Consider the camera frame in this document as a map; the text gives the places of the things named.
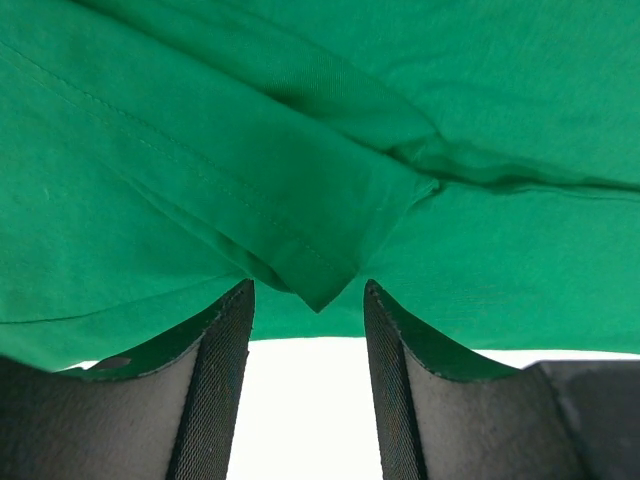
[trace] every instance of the green fabric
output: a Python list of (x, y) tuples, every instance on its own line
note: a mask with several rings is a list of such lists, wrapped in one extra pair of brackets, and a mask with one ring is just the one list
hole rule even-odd
[(375, 278), (471, 348), (640, 353), (639, 19), (0, 0), (0, 352), (104, 358), (251, 277), (254, 339), (362, 335)]
[[(367, 294), (371, 295), (373, 292), (376, 303), (379, 302), (384, 312), (389, 315), (387, 321), (398, 332), (398, 340), (405, 353), (425, 370), (455, 382), (496, 379), (518, 372), (517, 368), (503, 365), (460, 345), (411, 315), (375, 281), (367, 282), (366, 288)], [(365, 299), (365, 309), (368, 308), (375, 310), (371, 304), (367, 307), (367, 299)]]

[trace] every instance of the seam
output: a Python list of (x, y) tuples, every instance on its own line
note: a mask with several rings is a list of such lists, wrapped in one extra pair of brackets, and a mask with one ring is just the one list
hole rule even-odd
[[(183, 15), (187, 15), (189, 17), (193, 17), (193, 14), (191, 14), (188, 11), (185, 11), (182, 8), (179, 8), (177, 5), (173, 5), (171, 3), (167, 3), (165, 0), (155, 0), (155, 1), (156, 1), (156, 3), (161, 4), (165, 8), (168, 8), (168, 9), (171, 9), (171, 10), (175, 10), (175, 11), (177, 11), (177, 12), (183, 14)], [(417, 105), (412, 103), (411, 100), (409, 100), (409, 98), (405, 94), (403, 94), (403, 93), (399, 92), (398, 90), (396, 90), (395, 88), (387, 85), (380, 78), (378, 78), (378, 77), (372, 75), (371, 73), (367, 72), (366, 70), (362, 69), (362, 67), (357, 66), (349, 58), (344, 57), (344, 56), (342, 56), (342, 55), (340, 55), (340, 54), (338, 54), (336, 52), (333, 52), (332, 50), (329, 50), (328, 48), (320, 45), (319, 43), (316, 43), (315, 41), (313, 41), (313, 40), (311, 40), (311, 39), (309, 39), (309, 38), (307, 38), (305, 36), (302, 36), (298, 32), (290, 31), (290, 30), (286, 29), (284, 26), (276, 23), (274, 20), (272, 20), (270, 18), (267, 18), (267, 17), (264, 17), (264, 16), (262, 16), (262, 15), (260, 15), (258, 13), (245, 10), (244, 8), (241, 8), (238, 5), (231, 4), (231, 3), (229, 3), (229, 2), (227, 2), (225, 0), (217, 0), (216, 3), (217, 3), (218, 6), (223, 6), (224, 8), (227, 8), (228, 10), (232, 10), (234, 12), (237, 12), (239, 14), (242, 14), (242, 15), (245, 15), (245, 16), (248, 16), (248, 17), (253, 17), (253, 18), (255, 18), (255, 19), (257, 19), (257, 20), (259, 20), (259, 21), (261, 21), (261, 22), (263, 22), (263, 23), (265, 23), (267, 25), (269, 25), (274, 30), (277, 30), (278, 32), (280, 32), (280, 34), (286, 35), (286, 36), (291, 37), (291, 38), (295, 38), (298, 41), (300, 41), (300, 42), (302, 42), (302, 43), (304, 43), (304, 44), (306, 44), (306, 45), (308, 45), (310, 47), (313, 47), (313, 48), (315, 48), (316, 50), (318, 50), (320, 52), (323, 52), (325, 55), (335, 59), (336, 61), (338, 61), (340, 63), (343, 63), (344, 65), (348, 66), (349, 68), (351, 68), (352, 70), (357, 72), (359, 75), (362, 75), (363, 77), (365, 77), (369, 81), (377, 84), (383, 90), (385, 90), (390, 95), (395, 97), (398, 101), (404, 103), (407, 107), (409, 107), (412, 111), (414, 111), (424, 122), (426, 122), (427, 125), (429, 125), (435, 132), (437, 132), (439, 136), (442, 136), (440, 134), (439, 130), (436, 128), (436, 125), (434, 124), (434, 122), (432, 120), (430, 120), (429, 117), (427, 117), (427, 115), (425, 114), (425, 112), (423, 112)], [(123, 24), (123, 25), (127, 26), (128, 28), (132, 28), (132, 26), (129, 23), (127, 23), (126, 20), (123, 20), (122, 18), (120, 18), (117, 15), (113, 15), (112, 13), (105, 12), (105, 11), (102, 11), (100, 9), (96, 9), (95, 7), (92, 7), (92, 6), (87, 6), (87, 5), (84, 5), (84, 6), (89, 8), (89, 9), (91, 9), (94, 12), (98, 12), (101, 15), (104, 15), (104, 16), (106, 16), (106, 17), (108, 17), (108, 18), (110, 18), (110, 19), (112, 19), (112, 20), (114, 20), (114, 21), (116, 21), (116, 22), (118, 22), (120, 24)], [(198, 21), (204, 23), (207, 26), (215, 27), (215, 25), (213, 25), (210, 21), (208, 21), (206, 19), (198, 18)], [(176, 50), (178, 52), (186, 54), (181, 48), (176, 47), (172, 43), (166, 42), (163, 39), (160, 39), (160, 38), (148, 33), (145, 30), (137, 30), (136, 29), (136, 32), (138, 32), (138, 33), (140, 33), (142, 35), (145, 35), (145, 36), (147, 36), (149, 38), (152, 38), (154, 41), (156, 41), (156, 42), (158, 42), (158, 43), (160, 43), (160, 44), (162, 44), (162, 45), (164, 45), (164, 46), (166, 46), (168, 48), (171, 48), (173, 50)], [(207, 66), (209, 66), (211, 68), (216, 68), (214, 65), (204, 61), (200, 56), (195, 56), (193, 58), (196, 59), (199, 62), (204, 63), (205, 65), (207, 65)], [(235, 79), (237, 81), (242, 81), (237, 76), (229, 74), (228, 72), (224, 72), (224, 73), (225, 73), (225, 75), (228, 75), (229, 77), (231, 77), (231, 78), (233, 78), (233, 79)], [(336, 133), (338, 133), (340, 135), (343, 135), (342, 133), (337, 132), (337, 131), (335, 131), (333, 129), (332, 129), (332, 131), (334, 131), (334, 132), (336, 132)], [(411, 159), (408, 159), (406, 161), (406, 163), (405, 162), (403, 162), (403, 163), (405, 163), (409, 167), (415, 169), (415, 167), (413, 166), (413, 162), (415, 162), (416, 158), (417, 157), (414, 155)]]
[[(92, 100), (93, 102), (96, 102), (100, 105), (102, 105), (103, 107), (112, 110), (114, 112), (116, 112), (118, 115), (127, 118), (130, 121), (133, 121), (135, 123), (138, 123), (139, 125), (143, 126), (144, 128), (147, 128), (149, 130), (151, 130), (152, 132), (156, 133), (157, 135), (160, 135), (161, 137), (169, 140), (171, 143), (175, 144), (176, 146), (178, 146), (179, 148), (181, 148), (182, 150), (196, 156), (197, 158), (200, 158), (201, 160), (204, 160), (208, 165), (210, 165), (211, 167), (213, 167), (215, 170), (218, 171), (219, 174), (222, 174), (226, 177), (228, 177), (229, 179), (233, 180), (236, 184), (244, 187), (245, 189), (249, 190), (251, 193), (253, 193), (256, 197), (258, 197), (261, 200), (264, 200), (265, 202), (269, 203), (270, 205), (274, 206), (274, 207), (279, 207), (278, 205), (276, 205), (272, 199), (266, 197), (263, 193), (257, 191), (255, 189), (255, 187), (252, 187), (250, 185), (247, 185), (245, 183), (243, 183), (242, 181), (240, 181), (239, 179), (237, 179), (232, 173), (228, 172), (226, 169), (220, 167), (219, 165), (215, 164), (211, 159), (209, 159), (208, 157), (204, 156), (203, 154), (197, 152), (196, 150), (194, 150), (193, 148), (182, 144), (181, 142), (179, 142), (178, 140), (172, 138), (171, 136), (169, 136), (168, 134), (158, 130), (157, 128), (153, 127), (152, 125), (149, 125), (148, 123), (146, 123), (144, 120), (139, 119), (127, 112), (124, 112), (120, 109), (118, 109), (117, 107), (107, 103), (106, 101), (97, 98), (93, 95), (91, 95), (88, 92), (83, 91), (82, 89), (76, 87), (75, 85), (72, 85), (71, 83), (69, 83), (67, 80), (60, 78), (59, 76), (57, 76), (56, 74), (54, 74), (53, 72), (50, 72), (49, 70), (45, 69), (44, 67), (38, 65), (35, 61), (33, 61), (32, 59), (28, 58), (27, 56), (25, 56), (23, 53), (19, 52), (18, 50), (14, 49), (13, 47), (11, 47), (10, 45), (7, 45), (4, 41), (0, 40), (0, 44), (4, 45), (6, 48), (8, 48), (9, 50), (13, 51), (14, 53), (16, 53), (17, 55), (19, 55), (21, 58), (23, 58), (24, 60), (26, 60), (27, 62), (29, 62), (30, 64), (32, 64), (33, 66), (35, 66), (36, 68), (38, 68), (40, 71), (44, 72), (46, 75), (54, 78), (55, 80), (57, 80), (58, 82), (63, 83), (64, 85), (66, 85), (68, 88), (71, 88), (73, 90), (76, 90), (77, 92), (81, 93), (83, 96), (85, 96), (86, 98)], [(49, 88), (48, 86), (44, 85), (42, 82), (40, 82), (38, 79), (34, 78), (32, 75), (30, 75), (29, 73), (25, 72), (24, 70), (20, 69), (17, 65), (15, 65), (13, 62), (11, 62), (10, 60), (8, 60), (6, 57), (3, 56), (3, 58), (5, 59), (5, 61), (7, 61), (10, 65), (12, 65), (14, 68), (16, 68), (18, 71), (20, 71), (22, 74), (27, 75), (29, 78), (31, 78), (34, 82), (36, 82), (38, 85), (40, 85), (41, 87), (43, 87), (44, 89), (50, 91), (51, 93), (55, 94), (56, 96), (58, 96), (59, 98), (61, 98), (63, 101), (67, 102), (68, 104), (72, 105), (73, 107), (77, 108), (80, 111), (85, 112), (86, 114), (92, 116), (93, 118), (99, 120), (100, 122), (104, 123), (107, 126), (110, 127), (115, 127), (117, 128), (119, 131), (121, 131), (122, 133), (124, 133), (125, 135), (127, 135), (128, 137), (135, 139), (137, 141), (139, 141), (140, 143), (142, 143), (143, 145), (145, 145), (148, 148), (151, 148), (152, 150), (160, 153), (161, 155), (163, 155), (164, 157), (168, 158), (169, 160), (171, 160), (174, 164), (178, 165), (178, 166), (184, 166), (182, 164), (180, 164), (177, 159), (175, 157), (173, 157), (172, 155), (168, 154), (167, 152), (161, 150), (160, 148), (156, 147), (155, 145), (137, 137), (131, 134), (131, 132), (128, 132), (127, 130), (117, 127), (115, 125), (111, 125), (109, 122), (107, 122), (105, 119), (103, 119), (102, 117), (96, 115), (93, 112), (90, 112), (89, 110), (86, 110), (82, 107), (80, 107), (79, 105), (77, 105), (76, 103), (72, 102), (71, 100), (69, 100), (68, 98), (66, 98), (65, 96), (63, 96), (62, 94), (52, 90), (51, 88)], [(301, 245), (304, 249), (306, 249), (307, 251), (309, 251), (315, 258), (317, 258), (318, 260), (320, 260), (320, 262), (325, 265), (327, 268), (329, 268), (330, 270), (336, 272), (336, 273), (340, 273), (340, 271), (331, 263), (329, 262), (323, 255), (321, 255), (319, 252), (317, 252), (313, 247), (311, 247), (306, 239), (302, 238), (305, 237), (306, 235), (302, 235), (300, 232), (295, 232), (291, 227), (289, 226), (285, 226), (282, 225), (281, 223), (277, 222), (275, 219), (273, 219), (271, 216), (265, 214), (264, 212), (262, 212), (260, 209), (256, 208), (254, 205), (251, 205), (249, 203), (247, 203), (244, 199), (239, 198), (237, 195), (235, 195), (233, 192), (231, 192), (229, 189), (227, 189), (221, 182), (216, 182), (216, 181), (211, 181), (209, 178), (202, 176), (193, 166), (187, 164), (187, 167), (195, 174), (198, 176), (198, 178), (200, 178), (202, 181), (204, 181), (205, 183), (209, 184), (212, 187), (216, 187), (218, 188), (220, 191), (224, 192), (226, 195), (228, 195), (229, 197), (233, 198), (236, 201), (241, 202), (245, 207), (250, 208), (251, 210), (255, 211), (259, 216), (261, 216), (262, 218), (266, 219), (269, 223), (271, 223), (273, 226), (275, 226), (276, 228), (278, 228), (280, 231), (282, 231), (283, 233), (287, 234), (288, 236), (293, 237), (293, 239), (296, 241), (296, 243), (298, 243), (299, 245)], [(347, 270), (345, 270), (345, 273), (348, 273), (350, 275), (355, 274), (357, 272), (357, 269), (355, 268), (354, 265), (351, 264), (351, 262), (346, 261), (344, 258), (339, 258), (339, 260), (343, 261), (344, 263), (347, 264)]]
[[(595, 195), (589, 192), (589, 190), (598, 190), (598, 192), (603, 192), (606, 190), (617, 192), (620, 196), (614, 195)], [(561, 195), (563, 197), (577, 198), (579, 200), (591, 200), (591, 201), (605, 201), (605, 202), (620, 202), (620, 203), (640, 203), (640, 195), (638, 195), (638, 191), (636, 190), (624, 190), (624, 189), (616, 189), (616, 188), (607, 188), (605, 189), (602, 186), (591, 186), (591, 185), (527, 185), (523, 187), (518, 187), (508, 192), (508, 194), (520, 194), (520, 193), (548, 193)], [(634, 195), (637, 198), (626, 197), (623, 195)]]
[[(188, 12), (185, 12), (182, 9), (178, 9), (175, 5), (169, 4), (167, 3), (165, 0), (156, 0), (158, 3), (162, 4), (163, 6), (165, 6), (166, 8), (169, 9), (173, 9), (173, 10), (178, 10), (179, 12), (185, 14), (185, 15), (190, 15)], [(272, 28), (274, 28), (275, 30), (279, 31), (281, 34), (284, 34), (286, 36), (292, 37), (292, 38), (296, 38), (297, 40), (325, 53), (326, 55), (338, 60), (341, 63), (344, 63), (345, 65), (349, 66), (350, 68), (352, 68), (354, 71), (358, 72), (358, 74), (362, 75), (363, 77), (367, 78), (368, 80), (376, 83), (377, 85), (379, 85), (380, 87), (382, 87), (384, 90), (386, 90), (387, 92), (389, 92), (389, 94), (391, 94), (392, 96), (396, 97), (398, 100), (402, 101), (406, 106), (408, 106), (409, 108), (411, 108), (415, 113), (417, 113), (428, 125), (431, 126), (431, 128), (434, 129), (434, 131), (438, 132), (438, 129), (436, 128), (436, 125), (433, 123), (432, 120), (429, 119), (429, 117), (427, 117), (427, 115), (425, 114), (425, 112), (423, 112), (417, 105), (415, 105), (413, 102), (411, 102), (411, 100), (409, 100), (409, 98), (404, 94), (399, 92), (398, 90), (396, 90), (395, 88), (389, 86), (388, 84), (386, 84), (385, 82), (383, 82), (379, 77), (376, 77), (374, 75), (372, 75), (371, 73), (367, 72), (366, 70), (364, 70), (362, 67), (359, 67), (358, 65), (356, 65), (355, 63), (353, 63), (353, 60), (342, 56), (332, 50), (329, 50), (328, 48), (320, 45), (319, 43), (316, 43), (315, 41), (301, 35), (298, 32), (293, 32), (290, 31), (288, 29), (286, 29), (284, 26), (276, 23), (274, 20), (264, 17), (258, 13), (255, 12), (251, 12), (249, 10), (246, 10), (238, 5), (234, 5), (232, 3), (229, 3), (226, 0), (216, 0), (216, 3), (219, 5), (224, 5), (226, 8), (228, 8), (229, 10), (233, 10), (236, 12), (239, 12), (243, 15), (246, 16), (250, 16), (253, 18), (256, 18), (262, 22), (264, 22), (265, 24), (270, 25)], [(201, 22), (205, 23), (206, 25), (209, 26), (213, 26), (211, 24), (211, 22), (204, 20), (204, 19), (199, 19)], [(152, 37), (154, 38), (156, 41), (160, 41), (163, 45), (167, 45), (164, 41), (157, 39), (156, 37)], [(176, 49), (176, 47), (174, 47), (173, 45), (168, 44), (169, 47)]]
[(202, 280), (200, 282), (196, 282), (192, 285), (187, 285), (185, 287), (182, 288), (178, 288), (176, 290), (170, 290), (167, 292), (162, 292), (162, 293), (158, 293), (156, 295), (150, 295), (148, 297), (143, 297), (143, 298), (139, 298), (136, 300), (132, 300), (130, 302), (124, 302), (124, 303), (119, 303), (117, 305), (114, 305), (112, 307), (109, 308), (103, 308), (100, 310), (96, 310), (93, 312), (89, 312), (89, 313), (83, 313), (81, 315), (74, 315), (71, 317), (57, 317), (57, 318), (42, 318), (39, 320), (25, 320), (25, 321), (18, 321), (18, 322), (0, 322), (0, 326), (2, 325), (37, 325), (40, 323), (56, 323), (56, 322), (69, 322), (69, 321), (86, 321), (87, 319), (89, 319), (90, 317), (94, 316), (94, 315), (99, 315), (99, 314), (103, 314), (103, 313), (107, 313), (111, 310), (116, 310), (118, 308), (126, 308), (132, 305), (135, 305), (136, 303), (140, 303), (140, 302), (146, 302), (149, 300), (154, 300), (157, 298), (161, 298), (161, 297), (165, 297), (165, 296), (171, 296), (171, 295), (175, 295), (181, 292), (186, 292), (192, 288), (197, 288), (200, 287), (206, 283), (209, 283), (213, 280), (224, 280), (224, 279), (233, 279), (235, 278), (235, 275), (233, 273), (228, 273), (226, 275), (219, 275), (217, 277), (211, 277), (211, 278), (207, 278), (206, 280)]

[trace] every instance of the green shirt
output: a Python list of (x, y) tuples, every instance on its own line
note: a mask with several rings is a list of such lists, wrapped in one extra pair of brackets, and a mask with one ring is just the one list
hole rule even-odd
[(640, 352), (640, 4), (0, 1), (0, 352), (126, 350), (244, 277), (472, 348)]

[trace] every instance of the white backdrop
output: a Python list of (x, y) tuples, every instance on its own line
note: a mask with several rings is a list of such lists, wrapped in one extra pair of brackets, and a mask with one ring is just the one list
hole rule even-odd
[[(364, 339), (251, 342), (227, 480), (382, 480)], [(540, 359), (640, 358), (604, 352), (480, 351)]]

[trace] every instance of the stitching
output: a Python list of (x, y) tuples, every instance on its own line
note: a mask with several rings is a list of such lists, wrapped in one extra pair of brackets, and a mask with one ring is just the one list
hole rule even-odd
[[(36, 68), (38, 68), (40, 71), (42, 71), (43, 73), (45, 73), (46, 75), (54, 78), (55, 80), (63, 83), (64, 85), (66, 85), (67, 87), (76, 90), (77, 92), (81, 93), (83, 96), (87, 97), (88, 99), (108, 108), (109, 110), (112, 110), (114, 112), (116, 112), (117, 114), (129, 119), (130, 121), (133, 121), (135, 123), (138, 123), (139, 125), (155, 132), (156, 134), (160, 135), (163, 138), (166, 138), (167, 140), (169, 140), (170, 142), (172, 142), (173, 144), (175, 144), (176, 146), (180, 147), (182, 150), (185, 150), (189, 153), (191, 153), (192, 155), (196, 156), (197, 158), (200, 158), (202, 160), (204, 160), (208, 165), (210, 165), (211, 167), (213, 167), (215, 170), (217, 170), (220, 174), (223, 174), (227, 177), (229, 177), (231, 180), (233, 180), (235, 183), (239, 184), (240, 186), (246, 188), (247, 190), (251, 191), (256, 197), (260, 198), (261, 200), (264, 200), (265, 202), (271, 204), (272, 206), (278, 207), (278, 205), (275, 205), (273, 200), (271, 200), (270, 198), (264, 196), (264, 194), (262, 194), (261, 192), (257, 191), (254, 187), (247, 185), (245, 183), (243, 183), (242, 181), (240, 181), (239, 179), (237, 179), (233, 174), (229, 173), (226, 169), (224, 169), (223, 167), (220, 167), (219, 165), (216, 165), (215, 163), (213, 163), (211, 161), (211, 159), (209, 159), (208, 157), (204, 156), (203, 154), (197, 152), (196, 150), (194, 150), (193, 148), (182, 144), (181, 142), (179, 142), (178, 140), (175, 140), (174, 138), (172, 138), (171, 136), (169, 136), (168, 134), (161, 132), (160, 130), (156, 129), (155, 127), (153, 127), (152, 125), (149, 125), (148, 123), (146, 123), (145, 121), (143, 121), (142, 119), (139, 119), (137, 117), (134, 117), (133, 115), (124, 112), (120, 109), (118, 109), (117, 107), (107, 103), (106, 101), (97, 98), (93, 95), (91, 95), (88, 92), (85, 92), (83, 90), (81, 90), (80, 88), (76, 87), (75, 85), (72, 85), (71, 83), (69, 83), (68, 81), (66, 81), (63, 78), (58, 77), (56, 74), (54, 74), (53, 72), (48, 71), (47, 69), (45, 69), (44, 67), (38, 65), (37, 63), (35, 63), (33, 60), (31, 60), (30, 58), (26, 57), (24, 54), (22, 54), (21, 52), (19, 52), (18, 50), (14, 49), (13, 47), (7, 45), (5, 42), (3, 42), (2, 40), (0, 40), (0, 44), (4, 45), (6, 48), (8, 48), (9, 50), (13, 51), (14, 53), (16, 53), (17, 55), (19, 55), (21, 58), (23, 58), (24, 60), (26, 60), (27, 62), (29, 62), (30, 64), (32, 64), (33, 66), (35, 66)], [(93, 112), (90, 112), (82, 107), (80, 107), (79, 105), (75, 104), (74, 102), (72, 102), (71, 100), (69, 100), (68, 98), (66, 98), (65, 96), (61, 95), (60, 93), (52, 90), (51, 88), (49, 88), (48, 86), (44, 85), (42, 82), (40, 82), (38, 79), (36, 79), (35, 77), (33, 77), (32, 75), (30, 75), (29, 73), (25, 72), (24, 70), (22, 70), (21, 68), (19, 68), (17, 65), (13, 64), (10, 60), (8, 60), (6, 57), (3, 56), (3, 58), (9, 63), (11, 64), (14, 68), (16, 68), (18, 71), (20, 71), (21, 73), (23, 73), (24, 75), (27, 75), (29, 78), (31, 78), (34, 82), (36, 82), (38, 85), (40, 85), (41, 87), (43, 87), (44, 89), (50, 91), (51, 93), (55, 94), (56, 96), (58, 96), (59, 98), (61, 98), (63, 101), (65, 101), (66, 103), (72, 105), (73, 107), (79, 109), (80, 111), (85, 112), (86, 114), (94, 117), (95, 119), (99, 120), (100, 122), (104, 123), (105, 125), (109, 126), (109, 127), (115, 127), (117, 128), (119, 131), (121, 131), (122, 133), (124, 133), (125, 135), (127, 135), (128, 137), (135, 139), (137, 141), (139, 141), (140, 143), (142, 143), (143, 145), (147, 146), (148, 148), (151, 148), (152, 150), (160, 153), (161, 155), (165, 156), (166, 158), (168, 158), (169, 160), (171, 160), (173, 163), (175, 163), (178, 166), (184, 166), (182, 164), (180, 164), (178, 162), (178, 160), (176, 158), (174, 158), (172, 155), (168, 154), (167, 152), (159, 149), (158, 147), (156, 147), (155, 145), (152, 145), (151, 143), (132, 135), (130, 132), (128, 132), (127, 130), (121, 128), (121, 127), (117, 127), (115, 125), (111, 125), (110, 123), (108, 123), (105, 119), (103, 119), (102, 117), (96, 115)], [(220, 182), (215, 182), (215, 181), (211, 181), (209, 178), (202, 176), (196, 169), (195, 167), (188, 165), (188, 168), (195, 174), (198, 176), (198, 178), (200, 178), (202, 181), (204, 181), (205, 183), (211, 185), (212, 187), (216, 187), (219, 188), (222, 192), (224, 192), (226, 195), (230, 196), (231, 198), (233, 198), (236, 201), (239, 201), (240, 203), (242, 203), (245, 207), (248, 207), (250, 209), (252, 209), (253, 211), (255, 211), (259, 216), (261, 216), (262, 218), (266, 219), (267, 221), (269, 221), (269, 223), (271, 223), (273, 226), (275, 226), (276, 228), (278, 228), (279, 230), (281, 230), (282, 232), (284, 232), (285, 234), (288, 234), (290, 236), (293, 237), (293, 239), (300, 244), (301, 246), (303, 246), (306, 250), (308, 250), (310, 253), (312, 253), (318, 260), (320, 260), (326, 267), (328, 267), (330, 270), (339, 273), (339, 271), (336, 269), (336, 267), (334, 265), (332, 265), (324, 256), (322, 256), (320, 253), (318, 253), (313, 247), (311, 247), (305, 239), (303, 239), (302, 237), (304, 235), (301, 235), (300, 232), (295, 232), (293, 231), (290, 227), (288, 226), (284, 226), (282, 224), (280, 224), (279, 222), (277, 222), (276, 220), (274, 220), (272, 217), (264, 214), (261, 210), (255, 208), (253, 205), (247, 203), (245, 200), (237, 197), (233, 192), (231, 192), (230, 190), (228, 190), (222, 183)], [(340, 258), (340, 260), (344, 261), (347, 265), (347, 270), (346, 272), (349, 274), (354, 274), (357, 272), (357, 269), (355, 268), (355, 266), (351, 265), (351, 262), (347, 262), (345, 261), (344, 258)]]
[(34, 325), (34, 324), (40, 324), (40, 323), (55, 323), (55, 322), (73, 322), (73, 321), (79, 321), (79, 322), (84, 322), (86, 320), (90, 320), (91, 317), (93, 317), (94, 315), (101, 315), (101, 314), (105, 314), (105, 313), (109, 313), (113, 310), (117, 310), (120, 308), (129, 308), (132, 305), (135, 305), (136, 303), (139, 302), (148, 302), (148, 301), (152, 301), (152, 300), (156, 300), (156, 299), (162, 299), (162, 297), (171, 297), (172, 295), (176, 295), (176, 294), (182, 294), (185, 293), (191, 289), (194, 288), (199, 288), (202, 287), (204, 284), (209, 283), (209, 282), (213, 282), (214, 280), (222, 280), (222, 281), (227, 281), (227, 280), (231, 280), (231, 281), (235, 281), (237, 284), (237, 275), (235, 275), (234, 272), (230, 272), (230, 273), (225, 273), (224, 275), (218, 275), (215, 277), (210, 277), (207, 278), (205, 280), (193, 283), (193, 284), (189, 284), (189, 285), (185, 285), (185, 286), (181, 286), (180, 288), (177, 288), (175, 290), (168, 290), (166, 292), (160, 292), (157, 293), (155, 295), (149, 295), (146, 297), (142, 297), (136, 300), (131, 300), (131, 301), (125, 301), (122, 303), (118, 303), (116, 305), (113, 305), (111, 307), (107, 307), (107, 308), (101, 308), (99, 310), (95, 310), (93, 312), (87, 312), (87, 313), (81, 313), (79, 315), (72, 315), (69, 317), (52, 317), (52, 318), (40, 318), (37, 320), (24, 320), (24, 321), (0, 321), (0, 326), (4, 326), (4, 325), (16, 325), (16, 326), (20, 326), (20, 325)]
[[(158, 3), (162, 4), (164, 7), (169, 8), (169, 9), (174, 9), (174, 10), (178, 10), (178, 7), (176, 7), (175, 5), (171, 5), (171, 4), (167, 4), (165, 0), (156, 0)], [(433, 128), (435, 131), (437, 131), (436, 125), (434, 124), (434, 122), (429, 119), (429, 117), (427, 116), (427, 114), (425, 112), (423, 112), (416, 104), (414, 104), (408, 96), (406, 96), (404, 93), (402, 93), (399, 90), (396, 90), (396, 88), (388, 85), (386, 82), (384, 82), (381, 78), (376, 77), (375, 75), (367, 72), (365, 69), (363, 69), (361, 66), (356, 65), (352, 59), (345, 57), (339, 53), (336, 53), (332, 50), (329, 50), (327, 47), (317, 43), (315, 40), (312, 40), (310, 38), (307, 38), (306, 36), (298, 33), (298, 32), (293, 32), (290, 30), (287, 30), (284, 26), (280, 25), (279, 23), (277, 23), (275, 20), (271, 19), (271, 18), (267, 18), (264, 17), (263, 15), (256, 13), (256, 12), (252, 12), (250, 10), (247, 10), (239, 5), (233, 4), (233, 3), (229, 3), (228, 0), (217, 0), (216, 2), (219, 6), (224, 6), (225, 8), (227, 8), (228, 10), (240, 13), (242, 15), (245, 15), (247, 17), (253, 17), (258, 19), (259, 21), (269, 25), (270, 28), (273, 28), (275, 30), (277, 30), (279, 33), (283, 34), (283, 35), (287, 35), (291, 38), (295, 38), (303, 43), (305, 43), (306, 45), (309, 45), (321, 52), (323, 52), (324, 54), (330, 56), (331, 58), (333, 58), (334, 60), (348, 66), (349, 68), (351, 68), (352, 70), (354, 70), (355, 72), (357, 72), (359, 75), (362, 75), (363, 77), (365, 77), (367, 80), (376, 83), (378, 86), (380, 86), (383, 90), (385, 90), (387, 93), (389, 93), (391, 96), (397, 98), (399, 101), (401, 101), (402, 103), (404, 103), (407, 107), (409, 107), (411, 110), (413, 110), (419, 117), (422, 118), (422, 120), (429, 125), (431, 128)], [(184, 10), (178, 10), (179, 12), (185, 14)], [(207, 24), (207, 25), (211, 25), (211, 22), (208, 22), (205, 19), (199, 19), (201, 22)]]

